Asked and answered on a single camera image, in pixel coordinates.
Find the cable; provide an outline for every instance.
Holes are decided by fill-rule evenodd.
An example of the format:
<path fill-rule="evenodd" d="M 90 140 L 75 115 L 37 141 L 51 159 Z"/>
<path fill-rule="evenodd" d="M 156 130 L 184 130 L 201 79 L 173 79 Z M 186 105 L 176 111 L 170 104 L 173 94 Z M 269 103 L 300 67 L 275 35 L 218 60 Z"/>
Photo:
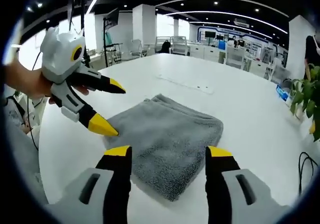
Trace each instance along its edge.
<path fill-rule="evenodd" d="M 302 154 L 307 155 L 307 157 L 304 158 L 304 160 L 303 160 L 303 162 L 302 162 L 302 166 L 301 166 L 301 168 L 300 168 L 300 163 L 301 163 Z M 311 175 L 311 178 L 314 176 L 314 164 L 318 167 L 318 163 L 316 163 L 315 160 L 313 160 L 313 159 L 308 155 L 308 153 L 306 153 L 305 151 L 303 151 L 303 152 L 300 153 L 299 163 L 298 163 L 298 170 L 299 170 L 299 196 L 301 195 L 301 192 L 302 192 L 302 173 L 303 173 L 303 170 L 304 170 L 305 162 L 306 162 L 307 160 L 310 161 L 311 167 L 312 167 L 312 175 Z"/>
<path fill-rule="evenodd" d="M 39 51 L 39 54 L 37 55 L 36 59 L 35 59 L 35 62 L 33 64 L 33 67 L 32 67 L 32 71 L 34 70 L 35 66 L 36 66 L 36 63 L 38 61 L 38 58 L 40 56 L 40 53 L 41 51 Z M 28 114 L 28 124 L 29 124 L 29 128 L 30 128 L 30 134 L 31 134 L 31 139 L 32 139 L 32 142 L 33 142 L 33 145 L 35 147 L 35 149 L 37 151 L 39 151 L 37 145 L 36 145 L 36 142 L 35 142 L 35 139 L 34 139 L 34 135 L 32 134 L 32 128 L 31 128 L 31 125 L 30 125 L 30 115 L 29 115 L 29 96 L 26 96 L 26 112 Z"/>

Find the white pillar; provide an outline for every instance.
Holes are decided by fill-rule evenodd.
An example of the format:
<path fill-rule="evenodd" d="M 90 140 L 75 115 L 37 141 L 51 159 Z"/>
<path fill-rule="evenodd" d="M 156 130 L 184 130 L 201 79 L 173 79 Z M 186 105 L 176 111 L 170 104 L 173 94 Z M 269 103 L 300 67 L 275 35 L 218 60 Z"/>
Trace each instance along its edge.
<path fill-rule="evenodd" d="M 306 38 L 315 33 L 315 28 L 301 15 L 289 22 L 289 52 L 286 69 L 291 72 L 291 79 L 304 78 Z"/>
<path fill-rule="evenodd" d="M 141 4 L 132 10 L 133 39 L 140 39 L 142 45 L 156 42 L 156 9 Z"/>
<path fill-rule="evenodd" d="M 173 35 L 179 36 L 179 20 L 173 19 Z"/>

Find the microfiber towel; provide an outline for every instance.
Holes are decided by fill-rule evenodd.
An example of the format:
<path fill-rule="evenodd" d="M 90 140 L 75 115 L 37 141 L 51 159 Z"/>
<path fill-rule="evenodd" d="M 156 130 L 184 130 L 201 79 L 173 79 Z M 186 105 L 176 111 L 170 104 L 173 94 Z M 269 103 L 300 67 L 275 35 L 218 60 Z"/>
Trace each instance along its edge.
<path fill-rule="evenodd" d="M 110 119 L 118 136 L 108 148 L 132 146 L 132 173 L 169 201 L 175 201 L 204 166 L 206 146 L 216 146 L 223 123 L 162 94 Z"/>

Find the white table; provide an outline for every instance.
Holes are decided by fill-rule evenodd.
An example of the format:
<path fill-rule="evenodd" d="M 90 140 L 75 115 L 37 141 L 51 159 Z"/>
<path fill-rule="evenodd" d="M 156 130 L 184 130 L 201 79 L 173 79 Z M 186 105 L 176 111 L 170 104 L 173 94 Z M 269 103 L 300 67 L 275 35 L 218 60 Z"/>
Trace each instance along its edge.
<path fill-rule="evenodd" d="M 172 54 L 131 60 L 101 73 L 127 91 L 95 91 L 84 96 L 102 116 L 110 118 L 159 93 L 212 115 L 224 126 L 218 147 L 232 152 L 242 169 L 250 169 L 264 181 L 279 204 L 293 204 L 298 193 L 302 136 L 298 120 L 278 97 L 275 84 L 227 65 Z M 56 105 L 46 105 L 39 165 L 49 203 L 59 200 L 64 188 L 81 172 L 95 167 L 105 149 L 102 136 L 63 116 Z M 154 200 L 132 184 L 129 222 L 208 222 L 205 182 L 203 169 L 179 200 L 170 203 Z"/>

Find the potted plant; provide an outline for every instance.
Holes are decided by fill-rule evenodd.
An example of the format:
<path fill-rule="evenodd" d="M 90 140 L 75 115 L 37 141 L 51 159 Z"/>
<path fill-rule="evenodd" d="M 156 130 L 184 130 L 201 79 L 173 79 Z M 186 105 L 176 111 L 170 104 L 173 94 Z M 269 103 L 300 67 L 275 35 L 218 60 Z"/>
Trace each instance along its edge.
<path fill-rule="evenodd" d="M 309 129 L 313 134 L 314 141 L 320 139 L 320 66 L 312 66 L 310 70 L 311 80 L 294 79 L 290 94 L 294 98 L 290 107 L 292 114 L 295 114 L 298 105 L 302 104 L 302 111 L 306 112 L 308 118 L 313 118 L 312 126 Z"/>

